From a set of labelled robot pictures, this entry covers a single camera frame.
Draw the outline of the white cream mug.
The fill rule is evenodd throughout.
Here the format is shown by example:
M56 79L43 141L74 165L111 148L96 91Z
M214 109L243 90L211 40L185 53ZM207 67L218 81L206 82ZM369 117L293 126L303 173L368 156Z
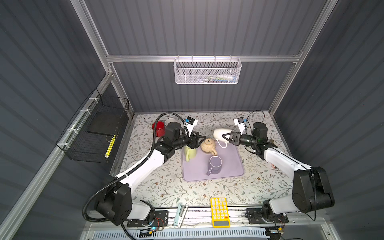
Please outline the white cream mug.
M227 146L228 146L228 143L229 141L226 140L223 135L226 135L226 134L229 134L231 133L233 130L231 129L224 129L224 128L221 128L221 129L215 129L214 130L214 139L217 141L217 143L219 144L219 147L222 148L222 149L225 149Z

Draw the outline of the beige ceramic teapot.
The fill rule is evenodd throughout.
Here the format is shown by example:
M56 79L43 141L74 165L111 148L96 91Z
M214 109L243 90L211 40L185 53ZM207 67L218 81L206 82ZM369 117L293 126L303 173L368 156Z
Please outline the beige ceramic teapot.
M216 151L216 143L211 138L206 138L200 147L204 153L212 154L213 156L218 155L218 152Z

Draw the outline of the purple mug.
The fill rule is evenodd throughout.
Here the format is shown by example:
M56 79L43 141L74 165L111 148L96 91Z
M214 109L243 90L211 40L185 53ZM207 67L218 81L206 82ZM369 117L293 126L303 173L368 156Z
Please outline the purple mug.
M221 172L223 161L219 156L212 156L209 159L207 176L217 175Z

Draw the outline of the red mug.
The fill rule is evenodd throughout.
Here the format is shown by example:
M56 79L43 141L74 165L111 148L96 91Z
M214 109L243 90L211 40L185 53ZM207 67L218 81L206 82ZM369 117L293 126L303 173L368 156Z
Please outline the red mug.
M155 132L156 138L163 137L165 135L165 123L163 121L157 121L152 124L152 129Z

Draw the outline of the blue floral mug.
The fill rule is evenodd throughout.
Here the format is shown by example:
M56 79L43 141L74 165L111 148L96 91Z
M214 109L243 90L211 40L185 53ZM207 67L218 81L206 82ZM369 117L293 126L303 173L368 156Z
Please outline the blue floral mug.
M170 123L176 123L177 120L174 119L174 118L168 118L166 121L165 121L165 125L168 126Z

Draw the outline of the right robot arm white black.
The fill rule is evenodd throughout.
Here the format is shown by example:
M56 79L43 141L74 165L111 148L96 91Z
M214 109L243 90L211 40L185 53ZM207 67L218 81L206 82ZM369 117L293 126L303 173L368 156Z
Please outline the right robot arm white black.
M264 123L254 123L250 135L243 130L216 129L214 138L219 142L251 147L252 153L274 165L293 180L290 195L264 201L263 218L285 213L308 213L331 208L335 198L326 170L304 164L281 151L268 139L268 128Z

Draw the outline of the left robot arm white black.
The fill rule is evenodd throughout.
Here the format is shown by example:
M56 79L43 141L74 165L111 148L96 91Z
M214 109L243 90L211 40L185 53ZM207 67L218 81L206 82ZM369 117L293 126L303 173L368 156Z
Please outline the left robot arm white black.
M150 151L132 167L116 175L114 179L94 193L84 204L82 216L87 222L111 222L116 226L125 221L143 221L149 226L155 218L155 208L145 201L133 201L132 192L154 170L163 166L176 150L187 146L198 148L206 139L194 131L198 121L192 117L182 118L173 113L179 122L165 126L165 134L157 137L157 126L165 114L154 122Z

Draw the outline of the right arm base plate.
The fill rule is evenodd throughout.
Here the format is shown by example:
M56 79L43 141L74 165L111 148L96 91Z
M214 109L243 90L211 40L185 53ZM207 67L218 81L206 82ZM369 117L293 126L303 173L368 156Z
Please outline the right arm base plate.
M285 214L275 214L269 209L247 208L245 217L250 224L287 224L289 219Z

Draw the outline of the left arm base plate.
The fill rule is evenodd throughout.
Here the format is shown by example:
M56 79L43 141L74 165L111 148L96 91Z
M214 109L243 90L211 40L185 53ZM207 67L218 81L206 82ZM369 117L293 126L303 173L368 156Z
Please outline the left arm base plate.
M150 212L149 216L144 220L128 220L128 228L141 227L166 227L168 225L169 211L155 210Z

